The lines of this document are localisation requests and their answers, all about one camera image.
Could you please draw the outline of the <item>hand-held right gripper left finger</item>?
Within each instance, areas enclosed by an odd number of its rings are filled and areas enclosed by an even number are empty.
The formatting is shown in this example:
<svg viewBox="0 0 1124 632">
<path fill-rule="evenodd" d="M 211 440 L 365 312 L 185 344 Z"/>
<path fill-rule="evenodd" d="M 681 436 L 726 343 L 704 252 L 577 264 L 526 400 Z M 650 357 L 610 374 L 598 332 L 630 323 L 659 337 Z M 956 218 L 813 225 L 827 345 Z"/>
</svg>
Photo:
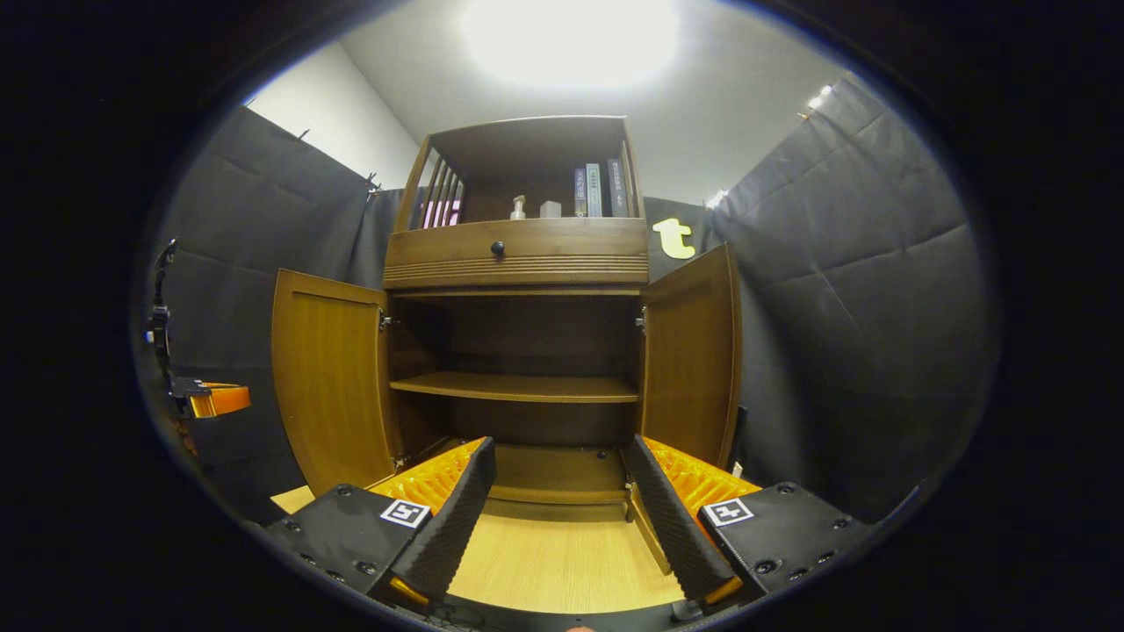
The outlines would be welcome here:
<svg viewBox="0 0 1124 632">
<path fill-rule="evenodd" d="M 495 476 L 495 437 L 478 437 L 368 488 L 333 485 L 263 536 L 350 592 L 429 610 L 457 575 Z"/>
</svg>

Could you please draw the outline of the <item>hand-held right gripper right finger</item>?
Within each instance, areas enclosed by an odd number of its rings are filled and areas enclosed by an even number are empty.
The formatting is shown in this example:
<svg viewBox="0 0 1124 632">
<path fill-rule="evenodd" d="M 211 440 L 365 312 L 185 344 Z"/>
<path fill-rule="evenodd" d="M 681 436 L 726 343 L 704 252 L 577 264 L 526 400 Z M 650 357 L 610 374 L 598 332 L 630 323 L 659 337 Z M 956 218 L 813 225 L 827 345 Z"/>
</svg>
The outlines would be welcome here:
<svg viewBox="0 0 1124 632">
<path fill-rule="evenodd" d="M 729 607 L 847 563 L 872 527 L 798 484 L 747 484 L 636 435 L 623 450 L 658 545 L 686 601 Z"/>
</svg>

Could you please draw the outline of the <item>wooden shoe cabinet door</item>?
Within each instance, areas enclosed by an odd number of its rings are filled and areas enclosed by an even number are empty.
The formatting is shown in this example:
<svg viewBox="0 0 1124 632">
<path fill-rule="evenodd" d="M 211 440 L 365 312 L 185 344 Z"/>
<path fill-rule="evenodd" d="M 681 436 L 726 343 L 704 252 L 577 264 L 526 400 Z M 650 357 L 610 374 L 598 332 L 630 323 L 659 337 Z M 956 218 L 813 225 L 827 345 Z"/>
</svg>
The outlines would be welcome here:
<svg viewBox="0 0 1124 632">
<path fill-rule="evenodd" d="M 270 316 L 277 405 L 314 496 L 396 472 L 386 292 L 279 269 Z"/>
<path fill-rule="evenodd" d="M 738 273 L 729 244 L 646 285 L 640 297 L 640 433 L 723 470 L 742 368 Z"/>
</svg>

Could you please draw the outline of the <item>wooden double-door shoe cabinet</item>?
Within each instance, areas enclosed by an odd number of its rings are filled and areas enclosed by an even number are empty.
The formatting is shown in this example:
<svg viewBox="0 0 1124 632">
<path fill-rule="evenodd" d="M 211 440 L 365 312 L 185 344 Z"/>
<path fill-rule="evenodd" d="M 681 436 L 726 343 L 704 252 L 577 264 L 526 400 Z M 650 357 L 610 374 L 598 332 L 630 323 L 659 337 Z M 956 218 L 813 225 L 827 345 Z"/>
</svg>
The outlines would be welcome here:
<svg viewBox="0 0 1124 632">
<path fill-rule="evenodd" d="M 526 219 L 541 219 L 545 201 L 562 204 L 562 219 L 578 219 L 573 170 L 597 162 L 602 177 L 609 159 L 629 169 L 629 124 L 613 116 L 518 118 L 430 133 L 391 235 L 511 220 L 519 195 Z M 644 222 L 634 177 L 623 180 L 625 218 Z M 614 218 L 602 186 L 601 219 Z M 640 395 L 636 403 L 582 405 L 454 399 L 389 387 L 401 459 L 417 464 L 491 436 L 497 476 L 490 512 L 510 520 L 634 520 L 638 497 L 623 449 L 638 431 L 644 336 L 634 319 L 646 285 L 383 287 L 400 320 L 388 328 L 388 383 L 437 371 L 619 377 Z"/>
</svg>

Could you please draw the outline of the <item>wooden inner shelf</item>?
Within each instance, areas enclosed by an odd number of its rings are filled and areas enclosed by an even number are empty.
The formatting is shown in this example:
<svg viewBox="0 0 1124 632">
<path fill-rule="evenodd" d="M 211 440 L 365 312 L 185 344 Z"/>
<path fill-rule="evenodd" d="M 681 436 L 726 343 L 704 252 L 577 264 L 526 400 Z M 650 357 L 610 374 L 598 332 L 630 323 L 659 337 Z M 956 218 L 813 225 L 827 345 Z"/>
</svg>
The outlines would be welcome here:
<svg viewBox="0 0 1124 632">
<path fill-rule="evenodd" d="M 619 377 L 551 377 L 437 371 L 390 381 L 395 391 L 454 399 L 547 404 L 629 404 L 638 389 Z"/>
</svg>

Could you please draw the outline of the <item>wooden drawer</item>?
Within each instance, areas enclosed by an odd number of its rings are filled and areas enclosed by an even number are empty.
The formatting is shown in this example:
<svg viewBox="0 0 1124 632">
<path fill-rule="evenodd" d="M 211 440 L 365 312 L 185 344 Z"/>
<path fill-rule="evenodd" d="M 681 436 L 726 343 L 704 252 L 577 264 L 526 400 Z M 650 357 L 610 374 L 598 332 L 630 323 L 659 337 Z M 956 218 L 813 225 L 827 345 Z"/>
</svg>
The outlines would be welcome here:
<svg viewBox="0 0 1124 632">
<path fill-rule="evenodd" d="M 504 258 L 490 252 L 505 241 Z M 393 233 L 389 291 L 457 285 L 646 285 L 642 219 L 524 219 Z"/>
</svg>

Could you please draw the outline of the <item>large ceiling light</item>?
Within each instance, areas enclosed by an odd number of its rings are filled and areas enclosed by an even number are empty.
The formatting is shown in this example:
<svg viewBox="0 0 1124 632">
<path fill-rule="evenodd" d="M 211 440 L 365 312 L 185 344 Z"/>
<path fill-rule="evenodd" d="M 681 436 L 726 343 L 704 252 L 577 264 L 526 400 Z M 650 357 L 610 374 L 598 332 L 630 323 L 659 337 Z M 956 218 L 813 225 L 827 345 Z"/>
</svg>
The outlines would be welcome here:
<svg viewBox="0 0 1124 632">
<path fill-rule="evenodd" d="M 670 0 L 471 0 L 460 31 L 489 75 L 535 88 L 622 89 L 674 57 Z"/>
</svg>

